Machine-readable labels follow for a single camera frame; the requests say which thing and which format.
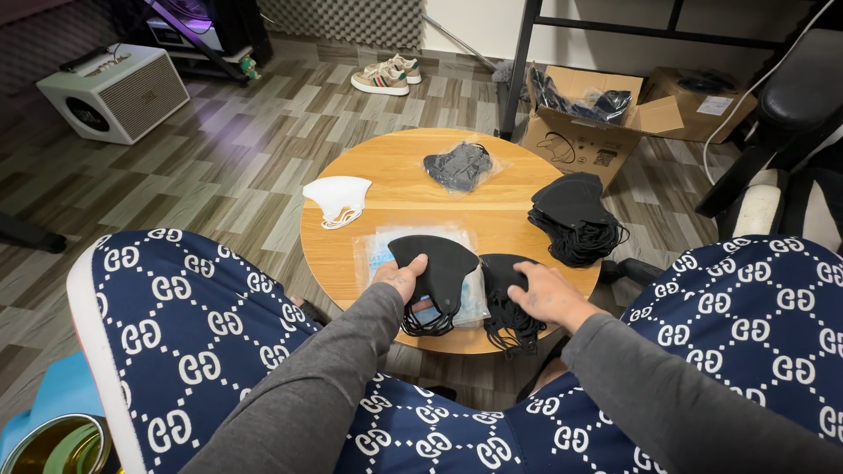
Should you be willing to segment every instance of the hand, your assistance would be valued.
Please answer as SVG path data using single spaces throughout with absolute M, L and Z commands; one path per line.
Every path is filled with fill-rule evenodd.
M 579 329 L 590 315 L 603 313 L 586 301 L 559 270 L 536 265 L 531 261 L 516 263 L 513 268 L 527 277 L 529 291 L 513 285 L 509 298 L 535 319 L 564 326 L 571 334 Z
M 413 291 L 416 290 L 416 278 L 424 273 L 426 268 L 427 255 L 425 254 L 420 254 L 404 268 L 398 268 L 395 260 L 387 261 L 375 271 L 372 283 L 389 283 L 398 290 L 404 304 L 407 304 L 413 296 Z M 414 304 L 413 311 L 421 311 L 432 306 L 432 301 L 425 299 Z

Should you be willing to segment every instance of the round wooden table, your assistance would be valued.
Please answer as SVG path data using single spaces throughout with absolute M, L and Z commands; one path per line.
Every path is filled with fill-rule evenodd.
M 493 157 L 510 166 L 471 193 L 454 199 L 420 166 L 470 136 L 479 136 Z M 302 248 L 310 270 L 326 294 L 347 310 L 360 295 L 355 278 L 353 240 L 375 233 L 378 226 L 459 223 L 474 231 L 477 254 L 508 253 L 556 267 L 587 298 L 600 272 L 599 261 L 588 268 L 569 268 L 550 256 L 547 235 L 527 220 L 530 198 L 559 177 L 539 156 L 489 135 L 450 128 L 419 128 L 390 133 L 360 143 L 340 155 L 319 175 L 359 176 L 372 181 L 362 215 L 346 227 L 323 229 L 319 205 L 307 199 L 302 209 Z M 549 327 L 539 337 L 558 329 Z M 410 337 L 399 331 L 396 341 L 442 353 L 493 353 L 486 331 L 455 329 L 440 337 Z

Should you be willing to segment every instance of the cardboard box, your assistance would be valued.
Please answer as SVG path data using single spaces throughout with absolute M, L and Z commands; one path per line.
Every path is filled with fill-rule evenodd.
M 600 176 L 604 190 L 641 137 L 682 128 L 682 117 L 674 97 L 636 105 L 642 78 L 558 66 L 548 66 L 545 73 L 553 78 L 559 93 L 571 101 L 583 97 L 588 88 L 632 92 L 623 125 L 616 126 L 552 110 L 544 105 L 537 107 L 533 84 L 527 81 L 530 114 L 521 146 L 546 159 L 563 173 L 585 171 Z
M 685 128 L 659 133 L 660 137 L 705 142 L 732 113 L 741 96 L 746 92 L 746 88 L 738 86 L 735 94 L 728 92 L 717 95 L 695 94 L 680 86 L 677 83 L 680 79 L 682 79 L 682 74 L 678 69 L 657 67 L 644 85 L 642 98 L 644 100 L 656 100 L 669 96 L 676 98 Z M 732 133 L 732 130 L 755 108 L 756 103 L 757 100 L 752 94 L 747 95 L 732 120 L 717 133 L 711 142 L 723 143 L 729 133 Z

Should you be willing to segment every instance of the forearm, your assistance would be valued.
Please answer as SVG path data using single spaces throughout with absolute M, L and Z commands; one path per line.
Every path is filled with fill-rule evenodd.
M 403 309 L 395 288 L 374 284 L 267 375 L 181 472 L 333 472 Z
M 589 317 L 562 352 L 583 389 L 671 474 L 843 472 L 843 450 L 664 352 L 612 316 Z

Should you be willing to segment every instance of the wooden floor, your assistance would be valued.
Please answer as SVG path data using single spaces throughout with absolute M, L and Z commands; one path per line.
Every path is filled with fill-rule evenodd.
M 0 210 L 70 240 L 60 255 L 0 245 L 0 427 L 30 407 L 49 363 L 79 350 L 64 281 L 101 235 L 157 227 L 203 234 L 336 316 L 303 258 L 302 184 L 345 149 L 380 134 L 495 128 L 494 84 L 468 56 L 407 53 L 419 57 L 424 79 L 409 95 L 391 97 L 356 91 L 348 79 L 392 51 L 317 40 L 273 43 L 276 59 L 263 79 L 247 89 L 189 82 L 191 102 L 134 146 L 83 140 L 63 124 L 23 124 L 0 135 Z M 714 152 L 719 175 L 737 150 L 723 145 Z M 682 250 L 713 242 L 711 221 L 692 212 L 708 187 L 700 144 L 643 139 L 604 199 L 631 231 L 615 258 L 666 267 Z M 638 291 L 627 282 L 599 286 L 593 301 L 618 315 Z M 396 344 L 384 362 L 411 382 L 457 389 L 465 405 L 501 409 L 556 340 L 543 341 L 539 357 L 513 361 Z

